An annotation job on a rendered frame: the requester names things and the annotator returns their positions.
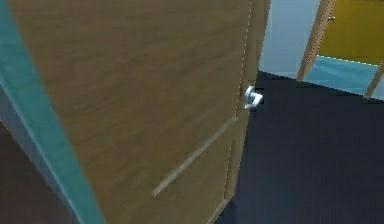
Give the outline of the brown wooden room door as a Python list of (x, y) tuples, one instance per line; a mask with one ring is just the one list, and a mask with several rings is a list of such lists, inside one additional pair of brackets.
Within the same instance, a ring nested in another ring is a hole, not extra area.
[(272, 0), (0, 0), (18, 143), (78, 224), (215, 224)]

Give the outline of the yellow room door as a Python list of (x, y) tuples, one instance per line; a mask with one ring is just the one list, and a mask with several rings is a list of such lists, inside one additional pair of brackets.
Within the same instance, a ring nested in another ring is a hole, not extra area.
[(384, 60), (384, 0), (336, 0), (319, 54), (378, 65)]

